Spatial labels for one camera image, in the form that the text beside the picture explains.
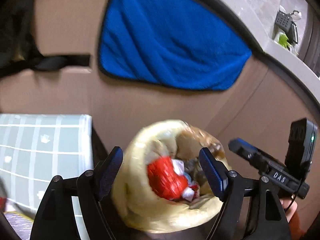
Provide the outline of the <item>right hand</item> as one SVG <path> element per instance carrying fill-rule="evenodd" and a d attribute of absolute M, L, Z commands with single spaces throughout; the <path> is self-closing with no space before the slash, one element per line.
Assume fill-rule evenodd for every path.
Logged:
<path fill-rule="evenodd" d="M 292 198 L 281 198 L 280 203 L 284 209 L 287 221 L 290 222 L 290 220 L 292 219 L 293 215 L 297 210 L 297 207 L 298 207 L 297 202 Z"/>

